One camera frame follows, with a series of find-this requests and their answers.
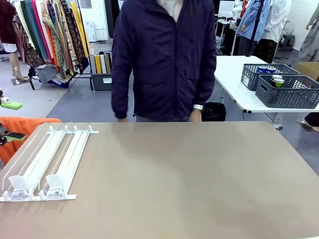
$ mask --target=brown table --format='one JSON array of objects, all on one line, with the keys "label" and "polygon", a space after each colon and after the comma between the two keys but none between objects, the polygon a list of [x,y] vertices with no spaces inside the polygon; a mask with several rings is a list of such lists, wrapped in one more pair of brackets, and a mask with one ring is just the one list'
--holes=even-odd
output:
[{"label": "brown table", "polygon": [[271,124],[92,126],[100,133],[69,191],[77,199],[0,203],[0,238],[319,236],[319,178]]}]

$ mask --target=basket handle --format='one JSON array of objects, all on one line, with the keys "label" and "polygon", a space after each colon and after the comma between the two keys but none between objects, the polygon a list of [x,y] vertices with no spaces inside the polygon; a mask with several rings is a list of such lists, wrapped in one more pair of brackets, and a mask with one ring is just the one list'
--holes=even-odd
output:
[{"label": "basket handle", "polygon": [[264,91],[267,91],[267,88],[266,88],[263,84],[261,84],[260,87],[261,87]]}]

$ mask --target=cardboard box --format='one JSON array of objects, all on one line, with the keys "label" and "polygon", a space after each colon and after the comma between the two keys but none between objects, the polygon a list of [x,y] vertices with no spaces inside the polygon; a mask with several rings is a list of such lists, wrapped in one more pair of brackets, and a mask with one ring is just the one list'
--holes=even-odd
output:
[{"label": "cardboard box", "polygon": [[319,82],[319,62],[301,62],[295,67],[295,70]]}]

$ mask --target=black trash bag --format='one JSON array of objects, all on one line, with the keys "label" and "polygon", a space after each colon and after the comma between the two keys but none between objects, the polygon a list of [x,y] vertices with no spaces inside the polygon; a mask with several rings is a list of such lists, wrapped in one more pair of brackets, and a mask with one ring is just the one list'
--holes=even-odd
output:
[{"label": "black trash bag", "polygon": [[305,121],[312,127],[319,127],[319,113],[310,113],[305,117]]},{"label": "black trash bag", "polygon": [[201,121],[217,122],[226,120],[226,107],[222,103],[208,102],[201,113]]}]

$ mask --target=blue can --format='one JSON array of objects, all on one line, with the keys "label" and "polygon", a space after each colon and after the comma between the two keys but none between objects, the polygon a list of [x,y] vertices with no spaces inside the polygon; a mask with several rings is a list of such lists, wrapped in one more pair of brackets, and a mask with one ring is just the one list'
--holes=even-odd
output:
[{"label": "blue can", "polygon": [[275,74],[275,72],[276,72],[276,68],[275,67],[268,66],[267,69],[266,69],[266,73],[268,73],[268,74]]},{"label": "blue can", "polygon": [[257,69],[257,73],[266,73],[267,67],[266,66],[259,66]]}]

